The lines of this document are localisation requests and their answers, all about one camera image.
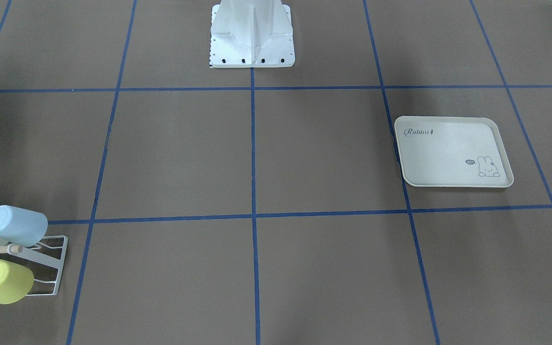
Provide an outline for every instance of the light blue cup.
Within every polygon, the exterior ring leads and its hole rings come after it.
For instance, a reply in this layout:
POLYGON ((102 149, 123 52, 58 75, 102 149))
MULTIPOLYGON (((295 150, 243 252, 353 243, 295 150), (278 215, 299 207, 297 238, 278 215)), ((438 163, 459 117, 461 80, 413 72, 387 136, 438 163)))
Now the light blue cup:
POLYGON ((19 207, 0 206, 0 237, 22 247, 38 243, 48 228, 48 219, 39 212, 19 207))

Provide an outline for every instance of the white tray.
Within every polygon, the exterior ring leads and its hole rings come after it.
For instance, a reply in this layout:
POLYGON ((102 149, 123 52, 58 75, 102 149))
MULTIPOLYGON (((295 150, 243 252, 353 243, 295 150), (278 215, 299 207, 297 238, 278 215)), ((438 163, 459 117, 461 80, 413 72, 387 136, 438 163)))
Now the white tray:
POLYGON ((488 118, 401 116, 395 133, 403 178, 412 186, 506 188, 514 181, 488 118))

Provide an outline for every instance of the white mounting plate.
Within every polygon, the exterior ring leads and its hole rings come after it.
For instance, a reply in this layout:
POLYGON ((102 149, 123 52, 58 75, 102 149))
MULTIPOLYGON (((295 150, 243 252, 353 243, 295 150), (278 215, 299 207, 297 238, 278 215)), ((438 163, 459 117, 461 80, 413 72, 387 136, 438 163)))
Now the white mounting plate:
MULTIPOLYGON (((220 5, 212 7, 212 22, 220 5)), ((284 5, 291 24, 291 7, 284 5)), ((210 68, 280 68, 295 64, 293 35, 272 35, 262 46, 243 45, 232 35, 212 34, 210 39, 210 68)))
POLYGON ((403 178, 412 186, 506 188, 514 181, 488 118, 401 116, 394 127, 403 178))

